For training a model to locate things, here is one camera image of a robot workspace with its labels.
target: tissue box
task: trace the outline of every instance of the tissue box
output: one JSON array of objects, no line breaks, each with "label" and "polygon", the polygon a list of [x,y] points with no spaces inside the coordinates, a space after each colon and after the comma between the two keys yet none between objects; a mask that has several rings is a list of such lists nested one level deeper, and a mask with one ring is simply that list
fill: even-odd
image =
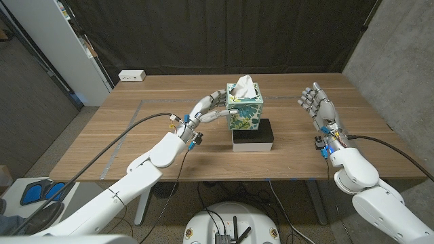
[{"label": "tissue box", "polygon": [[259,86],[253,83],[256,91],[255,98],[237,98],[231,95],[235,83],[228,83],[226,87],[226,108],[238,109],[238,114],[228,116],[228,127],[230,130],[258,129],[260,114],[264,100],[260,94]]}]

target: cable connector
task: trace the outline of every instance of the cable connector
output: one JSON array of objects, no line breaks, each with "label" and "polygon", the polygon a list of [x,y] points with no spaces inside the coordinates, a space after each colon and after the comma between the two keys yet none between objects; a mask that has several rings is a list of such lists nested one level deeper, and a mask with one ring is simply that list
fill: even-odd
[{"label": "cable connector", "polygon": [[321,149],[321,156],[322,156],[324,159],[328,159],[328,152],[327,152],[327,149],[325,149],[325,148],[322,148],[322,149]]},{"label": "cable connector", "polygon": [[196,142],[191,142],[189,146],[189,150],[192,150],[196,146]]},{"label": "cable connector", "polygon": [[190,122],[190,115],[184,115],[184,123]]},{"label": "cable connector", "polygon": [[321,131],[324,132],[325,134],[330,134],[330,129],[328,129],[325,126],[321,127]]}]

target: white power strip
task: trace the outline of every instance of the white power strip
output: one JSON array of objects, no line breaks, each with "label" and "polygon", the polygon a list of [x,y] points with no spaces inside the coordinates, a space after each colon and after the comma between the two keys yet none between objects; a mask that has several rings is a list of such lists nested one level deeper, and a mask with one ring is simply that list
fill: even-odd
[{"label": "white power strip", "polygon": [[118,75],[121,81],[143,81],[146,77],[144,70],[122,70]]}]

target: robotic arm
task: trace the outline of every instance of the robotic arm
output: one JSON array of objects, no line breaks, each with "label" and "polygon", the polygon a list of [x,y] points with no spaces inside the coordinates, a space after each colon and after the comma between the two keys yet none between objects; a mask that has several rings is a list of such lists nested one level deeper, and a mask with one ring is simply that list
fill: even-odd
[{"label": "robotic arm", "polygon": [[298,103],[323,133],[325,145],[321,153],[326,159],[330,157],[333,167],[341,167],[334,174],[334,181],[343,192],[354,195],[357,213],[398,243],[434,243],[433,230],[404,205],[402,196],[382,181],[376,168],[351,147],[333,103],[318,83],[312,89],[306,88]]},{"label": "robotic arm", "polygon": [[180,121],[176,134],[168,132],[150,151],[132,161],[127,175],[92,199],[61,223],[41,231],[35,236],[75,236],[99,233],[131,200],[151,188],[162,177],[159,168],[169,167],[176,156],[191,141],[189,150],[200,144],[202,133],[195,128],[200,122],[208,123],[218,117],[238,113],[238,110],[210,110],[224,105],[226,91],[220,90],[204,97],[196,104],[184,121]]}]

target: wire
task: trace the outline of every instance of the wire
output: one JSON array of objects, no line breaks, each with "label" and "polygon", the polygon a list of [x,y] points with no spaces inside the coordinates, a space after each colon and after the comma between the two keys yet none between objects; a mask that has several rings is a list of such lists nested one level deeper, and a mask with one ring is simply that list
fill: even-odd
[{"label": "wire", "polygon": [[395,148],[394,146],[390,145],[387,142],[384,142],[380,139],[377,138],[372,138],[370,136],[357,136],[357,135],[347,135],[348,140],[352,140],[352,139],[367,139],[367,140],[373,140],[375,142],[381,143],[385,146],[388,146],[389,148],[392,148],[394,151],[396,151],[397,153],[401,154],[402,156],[404,156],[406,159],[408,159],[410,162],[412,162],[421,172],[423,172],[426,176],[428,176],[428,178],[430,180],[432,180],[434,182],[434,177],[426,170],[424,169],[418,162],[416,162],[416,160],[414,160],[413,158],[411,158],[410,156],[408,156],[405,152],[399,150],[398,148]]},{"label": "wire", "polygon": [[208,211],[208,212],[211,212],[211,213],[213,213],[213,214],[215,214],[215,215],[217,215],[217,217],[219,217],[220,218],[220,220],[222,221],[222,223],[223,223],[223,233],[224,234],[226,234],[226,226],[224,226],[224,221],[223,221],[223,219],[222,219],[222,217],[220,217],[220,215],[218,215],[218,213],[216,213],[215,211],[212,211],[212,210],[202,210],[202,211]]},{"label": "wire", "polygon": [[[200,185],[200,184],[201,184],[200,182],[197,183],[197,194],[199,195],[199,199],[201,200],[202,207],[203,207],[203,208],[207,211],[207,213],[210,215],[212,221],[213,221],[214,224],[216,225],[217,233],[220,234],[220,230],[218,229],[218,226],[217,226],[216,221],[214,220],[214,218],[213,218],[212,215],[210,214],[210,211],[208,210],[208,208],[205,206],[205,203],[203,203],[203,199],[202,199],[202,197],[201,197],[201,192],[200,192],[200,190],[199,190],[199,185]],[[223,222],[223,228],[224,228],[224,230],[223,230],[223,234],[226,234],[226,227],[224,226],[224,222]]]},{"label": "wire", "polygon": [[125,205],[125,212],[123,213],[123,216],[122,216],[122,218],[121,218],[121,220],[113,227],[113,228],[111,228],[108,232],[107,232],[107,234],[108,233],[110,233],[114,228],[116,228],[121,222],[122,222],[122,220],[124,219],[124,217],[125,217],[125,214],[127,214],[127,205]]},{"label": "wire", "polygon": [[308,241],[308,242],[310,242],[310,243],[312,243],[312,244],[315,244],[315,242],[313,242],[312,240],[310,240],[307,236],[305,236],[303,233],[301,233],[300,231],[298,231],[298,230],[297,230],[297,229],[292,225],[290,219],[288,218],[288,215],[286,214],[285,208],[284,208],[283,205],[282,205],[282,202],[280,201],[279,197],[276,195],[276,192],[275,192],[274,189],[273,189],[273,185],[271,184],[271,181],[270,181],[270,180],[269,180],[269,184],[270,184],[271,191],[273,192],[274,197],[276,198],[276,200],[279,202],[280,208],[282,208],[283,213],[285,214],[285,218],[286,218],[286,220],[288,221],[288,223],[290,223],[291,228],[292,228],[295,232],[297,232],[301,237],[303,237],[303,239],[305,239],[306,241]]},{"label": "wire", "polygon": [[290,238],[290,237],[292,237],[292,241],[291,241],[291,244],[293,244],[293,243],[294,243],[294,237],[297,237],[298,241],[300,241],[300,244],[301,244],[301,240],[300,240],[300,237],[298,237],[298,235],[295,235],[295,234],[293,234],[293,233],[289,234],[289,235],[288,235],[288,236],[286,237],[286,242],[285,242],[285,243],[287,243],[287,244],[288,244],[288,238]]},{"label": "wire", "polygon": [[[325,159],[325,162],[327,163],[327,181],[328,181],[328,192],[329,195],[332,194],[332,187],[330,186],[330,168],[328,165],[328,160]],[[351,238],[350,232],[347,230],[347,226],[345,226],[344,220],[340,217],[340,212],[339,212],[339,207],[338,207],[338,203],[336,202],[334,197],[330,197],[331,199],[333,199],[334,205],[336,206],[336,212],[338,213],[338,218],[340,220],[340,223],[342,223],[342,226],[345,229],[345,232],[347,233],[348,238],[350,239],[351,244],[354,244],[353,239]]]},{"label": "wire", "polygon": [[158,116],[171,116],[172,113],[158,113],[151,116],[148,116],[146,118],[143,118],[134,124],[132,124],[130,127],[128,127],[122,134],[120,134],[116,139],[114,139],[109,145],[107,145],[100,153],[98,153],[83,169],[81,169],[74,177],[72,177],[58,192],[56,192],[52,197],[50,197],[46,202],[44,202],[36,211],[34,211],[25,221],[17,227],[11,235],[16,235],[18,231],[20,231],[24,226],[26,226],[32,219],[35,217],[37,213],[39,213],[44,207],[46,207],[49,203],[53,201],[54,198],[57,197],[65,188],[67,188],[69,185],[71,185],[78,177],[81,176],[91,165],[95,163],[97,159],[101,157],[111,146],[113,146],[118,140],[120,140],[124,135],[126,135],[132,128],[140,124],[141,122],[147,121],[148,119],[152,119]]},{"label": "wire", "polygon": [[124,221],[125,223],[127,223],[129,226],[130,226],[130,229],[131,229],[131,237],[133,237],[134,238],[134,231],[133,231],[133,226],[127,221],[127,220],[124,220],[123,218],[119,218],[119,217],[114,217],[115,219],[120,219],[121,220],[121,222],[122,221]]},{"label": "wire", "polygon": [[[277,212],[276,212],[275,208],[274,208],[273,206],[269,205],[269,204],[266,204],[266,203],[264,202],[264,199],[263,199],[261,196],[259,196],[259,195],[254,195],[254,194],[252,194],[252,193],[249,193],[249,192],[247,191],[247,188],[246,188],[246,187],[245,187],[241,182],[239,182],[239,184],[240,184],[240,186],[243,186],[243,189],[244,189],[245,191],[244,191],[244,192],[241,192],[240,190],[237,190],[237,194],[232,194],[232,193],[228,190],[228,188],[225,187],[225,186],[223,185],[222,182],[219,182],[219,183],[218,183],[218,185],[222,187],[223,191],[226,192],[226,194],[228,195],[229,198],[244,199],[244,200],[247,200],[247,201],[250,201],[250,202],[256,203],[256,204],[258,204],[259,206],[261,206],[261,208],[264,210],[264,212],[266,213],[266,215],[267,215],[269,218],[271,218],[271,217],[270,217],[270,213],[267,211],[267,209],[265,208],[265,206],[271,208],[271,209],[273,210],[273,212],[275,213],[275,215],[276,215],[277,231],[280,233],[280,222],[279,222],[279,216],[277,215]],[[265,191],[265,190],[260,190],[260,191],[258,192],[258,194],[259,194],[260,192],[262,192],[262,191],[263,191],[263,192],[266,192],[267,194],[269,194],[269,193],[268,193],[267,191]],[[259,198],[262,200],[262,202],[261,202],[261,201],[258,201],[258,200],[256,200],[256,199],[250,199],[250,198],[247,198],[247,197],[259,197]]]},{"label": "wire", "polygon": [[131,229],[131,237],[133,237],[134,236],[134,231],[133,231],[133,226],[127,221],[127,220],[125,220],[125,215],[126,215],[126,213],[127,213],[127,206],[125,206],[125,212],[123,213],[123,216],[122,216],[122,218],[119,218],[119,217],[114,217],[115,219],[118,219],[118,220],[120,220],[113,228],[111,228],[108,232],[107,232],[107,234],[109,234],[110,232],[112,232],[112,230],[114,230],[116,227],[118,227],[118,225],[122,222],[122,221],[124,221],[125,223],[127,223],[129,226],[130,226],[130,229]]},{"label": "wire", "polygon": [[190,150],[187,150],[187,151],[185,152],[184,158],[182,159],[181,167],[180,167],[180,169],[179,169],[178,177],[176,178],[176,181],[175,181],[174,187],[172,188],[172,191],[171,191],[171,193],[170,193],[169,198],[167,199],[167,202],[165,202],[165,205],[164,205],[164,207],[163,207],[163,210],[161,210],[160,216],[158,216],[157,221],[155,222],[154,226],[152,226],[152,228],[151,228],[151,230],[149,231],[149,233],[148,233],[148,234],[143,238],[143,240],[141,240],[141,242],[139,242],[139,244],[142,244],[142,243],[144,242],[144,240],[146,240],[146,238],[148,238],[148,236],[152,233],[152,231],[154,230],[154,228],[157,226],[158,222],[160,221],[160,219],[161,219],[161,217],[162,217],[162,215],[163,215],[163,213],[164,213],[164,210],[166,209],[167,205],[169,204],[170,198],[171,198],[172,195],[174,194],[176,184],[178,183],[178,181],[179,181],[179,176],[181,175],[182,166],[184,165],[185,157],[187,157],[187,153],[189,153],[189,152],[190,152]]}]

